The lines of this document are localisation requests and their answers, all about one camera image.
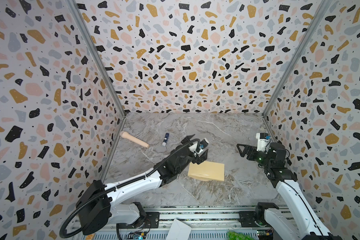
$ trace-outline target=yellow envelope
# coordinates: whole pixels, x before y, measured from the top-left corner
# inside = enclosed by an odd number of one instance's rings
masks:
[[[199,165],[190,163],[188,176],[202,181],[218,180],[223,182],[224,164],[209,161],[204,161]]]

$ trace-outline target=gray marble surface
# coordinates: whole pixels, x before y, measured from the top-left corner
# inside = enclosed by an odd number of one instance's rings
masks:
[[[187,135],[206,137],[208,161],[224,163],[225,181],[200,181],[188,177],[188,167],[168,185],[126,200],[142,205],[255,205],[259,201],[285,202],[253,161],[240,157],[237,143],[255,146],[257,132],[265,132],[260,116],[254,114],[129,113],[124,131],[150,144],[144,148],[121,138],[106,176],[107,182],[133,177],[153,167]],[[162,146],[169,132],[167,146]]]

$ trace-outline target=peach cylindrical object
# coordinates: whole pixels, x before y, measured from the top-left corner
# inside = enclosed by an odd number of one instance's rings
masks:
[[[143,146],[143,147],[146,147],[146,148],[149,147],[149,144],[148,144],[148,143],[143,142],[143,141],[141,141],[140,139],[138,139],[138,138],[130,135],[128,132],[121,131],[121,132],[120,132],[120,137],[126,138],[126,139],[128,139],[128,140],[131,140],[132,142],[137,143],[137,144],[139,144],[139,145],[141,145],[141,146]]]

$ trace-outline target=terrazzo wall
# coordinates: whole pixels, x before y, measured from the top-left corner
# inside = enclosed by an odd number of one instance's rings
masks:
[[[77,0],[126,112],[262,112],[321,1]]]
[[[326,226],[360,240],[360,1],[333,1],[266,118]]]
[[[0,1],[0,240],[59,238],[117,116],[64,1]]]

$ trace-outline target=white paper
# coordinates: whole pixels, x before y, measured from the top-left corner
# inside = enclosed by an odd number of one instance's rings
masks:
[[[188,240],[192,228],[175,219],[169,229],[166,240]]]

